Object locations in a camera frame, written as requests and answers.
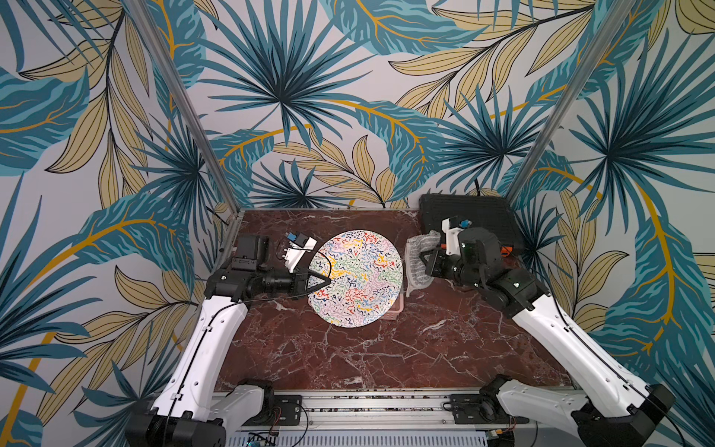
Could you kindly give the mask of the grey microfibre cloth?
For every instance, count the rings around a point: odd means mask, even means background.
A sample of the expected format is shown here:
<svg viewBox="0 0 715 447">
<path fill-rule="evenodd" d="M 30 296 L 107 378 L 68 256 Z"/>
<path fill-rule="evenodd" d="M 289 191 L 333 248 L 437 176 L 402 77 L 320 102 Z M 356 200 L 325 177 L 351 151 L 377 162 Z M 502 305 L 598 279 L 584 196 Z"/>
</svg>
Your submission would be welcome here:
<svg viewBox="0 0 715 447">
<path fill-rule="evenodd" d="M 404 254 L 407 279 L 406 297 L 410 297 L 412 292 L 424 290 L 432 284 L 434 278 L 426 273 L 426 262 L 420 255 L 423 251 L 431 253 L 439 242 L 441 242 L 441 234 L 435 230 L 407 240 Z"/>
</svg>

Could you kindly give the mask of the colourful squiggle pattern plate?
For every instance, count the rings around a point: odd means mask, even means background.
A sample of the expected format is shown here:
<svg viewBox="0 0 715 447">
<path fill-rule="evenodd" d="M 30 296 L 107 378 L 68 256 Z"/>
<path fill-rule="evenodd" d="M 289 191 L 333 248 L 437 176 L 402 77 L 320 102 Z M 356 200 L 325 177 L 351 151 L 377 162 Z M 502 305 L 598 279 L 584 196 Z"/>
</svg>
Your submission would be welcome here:
<svg viewBox="0 0 715 447">
<path fill-rule="evenodd" d="M 309 268 L 331 284 L 308 296 L 312 309 L 342 328 L 359 328 L 380 320 L 398 300 L 403 262 L 385 236 L 349 230 L 327 240 Z"/>
</svg>

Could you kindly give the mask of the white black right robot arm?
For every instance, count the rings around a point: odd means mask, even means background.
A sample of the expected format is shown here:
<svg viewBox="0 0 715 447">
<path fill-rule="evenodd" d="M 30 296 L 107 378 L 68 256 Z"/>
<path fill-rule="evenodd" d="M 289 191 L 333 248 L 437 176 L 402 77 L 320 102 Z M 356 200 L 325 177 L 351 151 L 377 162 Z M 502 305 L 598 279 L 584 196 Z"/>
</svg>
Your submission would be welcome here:
<svg viewBox="0 0 715 447">
<path fill-rule="evenodd" d="M 506 264 L 493 233 L 450 222 L 443 231 L 445 243 L 419 251 L 426 275 L 476 290 L 530 333 L 581 388 L 568 394 L 501 375 L 480 391 L 493 412 L 558 428 L 586 446 L 644 446 L 667 419 L 673 393 L 630 372 L 567 315 L 543 282 Z"/>
</svg>

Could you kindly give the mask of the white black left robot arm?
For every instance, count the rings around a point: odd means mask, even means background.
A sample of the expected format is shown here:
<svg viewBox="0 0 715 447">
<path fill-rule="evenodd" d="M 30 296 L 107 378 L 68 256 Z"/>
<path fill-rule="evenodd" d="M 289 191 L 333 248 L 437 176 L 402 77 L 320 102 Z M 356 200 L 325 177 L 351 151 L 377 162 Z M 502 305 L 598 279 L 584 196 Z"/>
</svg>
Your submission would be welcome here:
<svg viewBox="0 0 715 447">
<path fill-rule="evenodd" d="M 282 408 L 271 382 L 248 379 L 216 402 L 214 387 L 227 352 L 252 305 L 284 294 L 299 299 L 331 284 L 329 276 L 300 268 L 317 242 L 287 236 L 281 267 L 268 266 L 270 240 L 240 236 L 231 254 L 209 277 L 197 326 L 163 391 L 134 411 L 125 428 L 131 446 L 224 446 L 245 424 L 274 426 Z"/>
</svg>

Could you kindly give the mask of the black plastic tool case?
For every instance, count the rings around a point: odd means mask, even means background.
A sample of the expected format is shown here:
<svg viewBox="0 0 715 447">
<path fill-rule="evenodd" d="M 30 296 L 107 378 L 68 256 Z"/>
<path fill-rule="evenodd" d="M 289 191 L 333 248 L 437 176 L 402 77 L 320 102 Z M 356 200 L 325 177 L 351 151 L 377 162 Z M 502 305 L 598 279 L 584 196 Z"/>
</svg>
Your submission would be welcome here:
<svg viewBox="0 0 715 447">
<path fill-rule="evenodd" d="M 419 219 L 422 233 L 441 232 L 446 218 L 462 217 L 475 227 L 495 234 L 503 247 L 515 256 L 525 253 L 524 238 L 513 210 L 503 197 L 426 194 L 420 197 Z"/>
</svg>

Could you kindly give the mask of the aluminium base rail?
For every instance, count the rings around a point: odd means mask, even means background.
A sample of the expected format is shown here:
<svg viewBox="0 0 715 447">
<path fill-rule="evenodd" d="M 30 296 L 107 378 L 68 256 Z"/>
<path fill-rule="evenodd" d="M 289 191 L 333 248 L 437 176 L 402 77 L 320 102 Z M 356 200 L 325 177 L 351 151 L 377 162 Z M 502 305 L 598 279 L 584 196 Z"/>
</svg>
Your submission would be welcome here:
<svg viewBox="0 0 715 447">
<path fill-rule="evenodd" d="M 280 412 L 296 426 L 244 427 L 228 446 L 581 446 L 545 422 L 459 425 L 447 410 L 452 394 L 476 389 L 279 390 L 300 398 Z"/>
</svg>

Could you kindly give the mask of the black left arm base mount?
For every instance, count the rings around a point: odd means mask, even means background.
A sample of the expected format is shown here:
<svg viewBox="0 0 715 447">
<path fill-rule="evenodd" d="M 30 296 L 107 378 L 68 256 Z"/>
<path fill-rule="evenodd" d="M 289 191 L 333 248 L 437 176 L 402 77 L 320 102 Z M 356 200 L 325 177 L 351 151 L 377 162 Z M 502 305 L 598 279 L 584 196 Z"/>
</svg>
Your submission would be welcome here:
<svg viewBox="0 0 715 447">
<path fill-rule="evenodd" d="M 277 395 L 266 400 L 260 413 L 251 417 L 243 428 L 297 427 L 304 421 L 301 395 Z"/>
</svg>

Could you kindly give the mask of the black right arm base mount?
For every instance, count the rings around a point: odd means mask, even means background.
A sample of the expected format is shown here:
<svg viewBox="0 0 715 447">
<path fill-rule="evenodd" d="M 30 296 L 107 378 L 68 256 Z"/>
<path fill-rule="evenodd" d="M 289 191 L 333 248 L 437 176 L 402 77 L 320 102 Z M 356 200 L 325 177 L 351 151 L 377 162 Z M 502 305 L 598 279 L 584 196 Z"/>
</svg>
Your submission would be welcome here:
<svg viewBox="0 0 715 447">
<path fill-rule="evenodd" d="M 452 414 L 456 425 L 506 425 L 530 423 L 529 418 L 508 415 L 496 398 L 482 394 L 452 394 L 441 408 Z"/>
</svg>

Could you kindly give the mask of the aluminium corner post left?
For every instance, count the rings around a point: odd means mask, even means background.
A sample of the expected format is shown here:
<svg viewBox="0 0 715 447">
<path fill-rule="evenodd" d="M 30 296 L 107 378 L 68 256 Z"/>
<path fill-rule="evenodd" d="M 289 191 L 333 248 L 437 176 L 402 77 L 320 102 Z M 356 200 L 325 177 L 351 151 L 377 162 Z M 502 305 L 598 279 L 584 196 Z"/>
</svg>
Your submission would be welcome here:
<svg viewBox="0 0 715 447">
<path fill-rule="evenodd" d="M 143 43 L 147 46 L 151 56 L 154 58 L 154 61 L 158 66 L 158 71 L 167 85 L 169 94 L 176 102 L 178 112 L 182 115 L 184 123 L 188 126 L 193 139 L 197 143 L 197 148 L 206 161 L 208 171 L 216 181 L 219 193 L 223 196 L 231 215 L 234 218 L 238 218 L 241 212 L 240 206 L 236 202 L 233 190 L 225 179 L 225 175 L 223 175 L 218 158 L 212 149 L 212 145 L 210 144 L 210 140 L 203 126 L 200 123 L 200 119 L 195 108 L 193 104 L 191 104 L 189 95 L 184 87 L 184 83 L 182 83 L 176 65 L 169 55 L 169 49 L 161 40 L 160 32 L 156 27 L 155 21 L 151 17 L 149 8 L 147 7 L 145 1 L 140 0 L 125 1 L 125 6 L 128 8 L 128 12 L 137 26 L 139 35 L 143 39 Z"/>
</svg>

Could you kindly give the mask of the aluminium corner post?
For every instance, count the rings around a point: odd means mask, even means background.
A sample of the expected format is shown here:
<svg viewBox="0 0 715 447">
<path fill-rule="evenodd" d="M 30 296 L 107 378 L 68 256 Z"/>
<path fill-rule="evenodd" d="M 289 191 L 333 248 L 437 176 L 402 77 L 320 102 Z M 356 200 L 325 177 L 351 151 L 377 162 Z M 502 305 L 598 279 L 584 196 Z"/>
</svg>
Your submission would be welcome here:
<svg viewBox="0 0 715 447">
<path fill-rule="evenodd" d="M 203 126 L 200 123 L 200 119 L 195 108 L 193 104 L 191 104 L 189 95 L 184 87 L 184 83 L 182 83 L 176 65 L 169 55 L 169 49 L 161 40 L 160 32 L 156 27 L 155 21 L 151 17 L 149 8 L 147 7 L 145 1 L 140 0 L 125 1 L 125 6 L 128 8 L 128 12 L 137 26 L 139 35 L 143 39 L 143 43 L 147 46 L 151 56 L 154 58 L 154 61 L 158 66 L 158 71 L 167 85 L 169 94 L 176 102 L 178 112 L 182 115 L 184 123 L 188 126 L 193 139 L 197 143 L 197 148 L 206 161 L 208 171 L 216 181 L 219 193 L 223 196 L 231 215 L 234 218 L 238 218 L 241 212 L 240 206 L 236 202 L 233 190 L 225 179 L 225 175 L 223 175 L 218 158 L 212 149 L 212 145 L 210 144 L 210 140 Z"/>
<path fill-rule="evenodd" d="M 575 67 L 572 78 L 565 85 L 564 93 L 560 95 L 560 99 L 556 102 L 545 127 L 539 133 L 532 149 L 523 160 L 523 164 L 510 184 L 506 195 L 510 206 L 516 204 L 521 190 L 523 190 L 536 164 L 547 149 L 547 144 L 551 141 L 555 131 L 558 130 L 562 119 L 576 101 L 579 93 L 584 89 L 588 79 L 596 70 L 622 22 L 627 20 L 627 16 L 629 16 L 635 4 L 634 0 L 616 1 L 604 18 L 603 27 L 595 33 L 593 43 L 587 48 L 583 61 Z"/>
</svg>

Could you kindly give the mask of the aluminium corner post right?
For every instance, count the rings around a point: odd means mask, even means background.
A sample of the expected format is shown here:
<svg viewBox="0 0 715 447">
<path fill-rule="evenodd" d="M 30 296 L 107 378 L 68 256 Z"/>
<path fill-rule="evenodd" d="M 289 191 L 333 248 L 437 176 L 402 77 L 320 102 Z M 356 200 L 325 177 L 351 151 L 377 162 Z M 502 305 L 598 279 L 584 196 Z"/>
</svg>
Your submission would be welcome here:
<svg viewBox="0 0 715 447">
<path fill-rule="evenodd" d="M 551 141 L 555 131 L 558 130 L 562 119 L 576 101 L 579 93 L 584 89 L 588 79 L 596 70 L 622 22 L 627 20 L 627 16 L 629 16 L 635 4 L 634 0 L 616 1 L 604 18 L 603 27 L 595 33 L 593 43 L 587 48 L 583 61 L 575 67 L 572 78 L 565 85 L 564 93 L 560 95 L 560 99 L 556 102 L 545 127 L 539 133 L 532 149 L 523 160 L 523 164 L 510 184 L 506 195 L 510 206 L 516 204 L 521 190 L 523 190 L 536 164 L 547 149 L 547 144 Z"/>
</svg>

